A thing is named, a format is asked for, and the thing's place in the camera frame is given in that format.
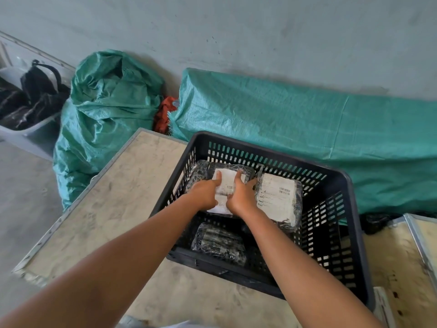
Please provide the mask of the red cloth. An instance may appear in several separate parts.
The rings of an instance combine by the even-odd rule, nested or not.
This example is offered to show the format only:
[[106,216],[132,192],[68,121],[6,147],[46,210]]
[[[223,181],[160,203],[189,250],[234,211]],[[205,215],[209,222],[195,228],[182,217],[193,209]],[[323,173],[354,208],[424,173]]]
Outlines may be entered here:
[[168,135],[170,132],[169,128],[169,113],[174,112],[178,109],[179,100],[173,97],[166,97],[162,100],[159,105],[158,111],[156,112],[153,120],[152,129],[154,132],[158,132],[163,135]]

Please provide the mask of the person's right forearm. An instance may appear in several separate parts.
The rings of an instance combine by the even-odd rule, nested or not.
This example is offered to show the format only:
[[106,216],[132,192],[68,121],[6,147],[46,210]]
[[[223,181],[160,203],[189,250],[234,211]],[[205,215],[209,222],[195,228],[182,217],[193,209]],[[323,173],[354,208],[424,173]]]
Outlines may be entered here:
[[302,328],[383,328],[346,286],[287,238],[256,205],[243,206],[239,215]]

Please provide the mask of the clear-wrapped black parcel with label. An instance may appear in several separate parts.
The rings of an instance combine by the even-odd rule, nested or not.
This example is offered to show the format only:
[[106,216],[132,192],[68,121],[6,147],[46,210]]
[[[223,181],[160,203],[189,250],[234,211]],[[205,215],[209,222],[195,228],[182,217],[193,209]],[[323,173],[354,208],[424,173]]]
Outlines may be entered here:
[[218,215],[226,218],[237,218],[232,214],[226,206],[227,198],[235,191],[235,176],[238,171],[241,171],[241,180],[243,183],[247,183],[255,177],[255,169],[242,165],[242,164],[224,164],[211,162],[207,160],[199,160],[195,163],[193,170],[189,174],[188,181],[186,182],[183,190],[187,193],[191,190],[193,185],[202,180],[215,180],[217,179],[217,173],[221,173],[221,184],[216,187],[215,200],[217,205],[205,211],[208,214]]

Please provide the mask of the person's right hand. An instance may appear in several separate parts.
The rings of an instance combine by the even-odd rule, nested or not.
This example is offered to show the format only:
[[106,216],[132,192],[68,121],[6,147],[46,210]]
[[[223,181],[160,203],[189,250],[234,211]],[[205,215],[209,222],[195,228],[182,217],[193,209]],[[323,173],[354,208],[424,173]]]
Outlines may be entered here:
[[258,209],[254,190],[256,184],[257,179],[254,178],[244,183],[238,192],[227,196],[226,206],[233,215],[245,219]]

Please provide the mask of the black plastic crate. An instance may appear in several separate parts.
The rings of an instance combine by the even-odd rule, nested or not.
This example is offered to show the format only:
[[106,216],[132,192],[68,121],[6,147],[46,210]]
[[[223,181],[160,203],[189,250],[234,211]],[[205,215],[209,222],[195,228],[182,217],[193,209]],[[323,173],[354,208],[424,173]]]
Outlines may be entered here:
[[[374,291],[353,184],[345,172],[212,132],[197,132],[174,168],[151,216],[183,194],[199,160],[243,164],[256,170],[264,165],[269,174],[300,181],[303,184],[302,222],[297,231],[287,236],[349,288],[368,309],[374,310]],[[193,251],[191,245],[202,223],[240,236],[246,250],[246,263],[239,266],[228,259]],[[284,299],[254,237],[241,219],[197,213],[167,259]]]

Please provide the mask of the green woven sack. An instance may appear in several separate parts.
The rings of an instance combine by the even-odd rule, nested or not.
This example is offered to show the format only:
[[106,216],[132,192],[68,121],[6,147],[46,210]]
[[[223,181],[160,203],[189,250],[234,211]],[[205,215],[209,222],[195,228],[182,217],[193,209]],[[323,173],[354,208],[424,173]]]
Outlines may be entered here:
[[76,67],[53,151],[64,211],[139,128],[152,129],[164,83],[118,50],[94,52]]

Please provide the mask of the metal-edged wooden panel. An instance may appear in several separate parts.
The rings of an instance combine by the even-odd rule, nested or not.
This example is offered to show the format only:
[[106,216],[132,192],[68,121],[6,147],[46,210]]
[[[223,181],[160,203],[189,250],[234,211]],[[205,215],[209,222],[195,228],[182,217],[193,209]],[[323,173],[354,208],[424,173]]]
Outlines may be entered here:
[[437,220],[405,214],[363,235],[384,328],[437,328]]

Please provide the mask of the person's left hand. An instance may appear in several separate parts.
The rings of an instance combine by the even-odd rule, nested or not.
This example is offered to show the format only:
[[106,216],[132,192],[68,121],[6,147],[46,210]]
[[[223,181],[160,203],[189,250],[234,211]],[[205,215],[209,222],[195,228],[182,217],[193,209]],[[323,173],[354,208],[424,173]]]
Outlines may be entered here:
[[214,188],[211,180],[202,180],[195,183],[188,197],[191,205],[197,211],[208,211],[218,205],[216,200],[216,188]]

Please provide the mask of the black plastic bag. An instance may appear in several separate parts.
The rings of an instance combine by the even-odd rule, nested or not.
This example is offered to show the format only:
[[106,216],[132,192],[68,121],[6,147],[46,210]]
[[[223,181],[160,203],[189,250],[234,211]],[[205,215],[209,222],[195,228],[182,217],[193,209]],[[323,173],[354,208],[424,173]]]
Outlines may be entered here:
[[383,230],[390,221],[400,218],[401,214],[366,213],[359,216],[360,224],[366,235],[374,235]]

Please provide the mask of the person's left forearm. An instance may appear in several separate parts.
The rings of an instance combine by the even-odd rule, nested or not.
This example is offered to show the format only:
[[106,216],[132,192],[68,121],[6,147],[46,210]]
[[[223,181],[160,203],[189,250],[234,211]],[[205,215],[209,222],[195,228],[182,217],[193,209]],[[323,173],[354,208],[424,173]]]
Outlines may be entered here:
[[114,328],[197,212],[181,196],[57,277],[0,328]]

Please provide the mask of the large white-labelled wrapped parcel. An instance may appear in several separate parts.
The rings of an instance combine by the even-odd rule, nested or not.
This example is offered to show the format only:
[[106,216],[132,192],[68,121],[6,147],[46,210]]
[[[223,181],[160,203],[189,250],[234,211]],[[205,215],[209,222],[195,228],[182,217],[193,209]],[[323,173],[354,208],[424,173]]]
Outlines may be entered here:
[[297,180],[267,173],[258,178],[257,206],[285,233],[294,233],[301,225],[302,196]]

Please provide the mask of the grey plastic bin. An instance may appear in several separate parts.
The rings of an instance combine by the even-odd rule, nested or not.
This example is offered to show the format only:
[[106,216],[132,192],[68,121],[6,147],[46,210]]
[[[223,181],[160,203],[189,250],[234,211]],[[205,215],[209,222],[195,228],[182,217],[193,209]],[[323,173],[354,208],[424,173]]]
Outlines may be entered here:
[[[52,64],[47,64],[42,60],[38,61],[44,65],[51,65],[58,70],[58,68]],[[19,67],[2,68],[0,69],[0,78],[21,88],[20,77],[27,72],[30,67],[27,70]],[[66,84],[62,75],[61,78],[62,82]],[[0,126],[0,139],[40,158],[52,161],[55,143],[60,131],[60,116],[61,111],[22,131],[13,131]]]

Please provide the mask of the green woven tarp bundle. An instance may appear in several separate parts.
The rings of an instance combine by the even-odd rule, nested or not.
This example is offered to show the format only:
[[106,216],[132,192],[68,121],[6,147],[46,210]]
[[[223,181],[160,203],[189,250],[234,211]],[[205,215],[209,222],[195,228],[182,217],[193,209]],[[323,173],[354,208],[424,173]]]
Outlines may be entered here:
[[345,171],[360,213],[437,213],[437,101],[187,68],[170,132],[208,131]]

